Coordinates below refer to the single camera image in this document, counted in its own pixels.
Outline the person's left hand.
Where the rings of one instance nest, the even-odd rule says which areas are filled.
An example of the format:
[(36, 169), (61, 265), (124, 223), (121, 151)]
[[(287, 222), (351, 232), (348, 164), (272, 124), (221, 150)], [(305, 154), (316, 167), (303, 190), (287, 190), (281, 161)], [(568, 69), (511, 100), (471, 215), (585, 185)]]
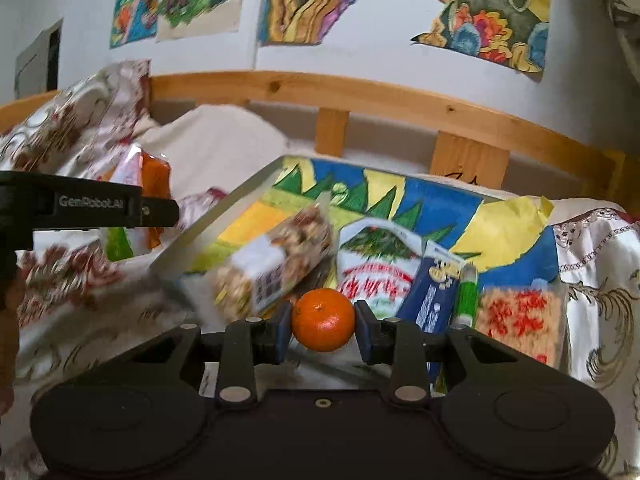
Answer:
[(17, 309), (23, 303), (24, 295), (24, 276), (17, 266), (12, 282), (4, 291), (1, 309), (1, 416), (4, 416), (14, 403), (15, 360), (20, 348)]

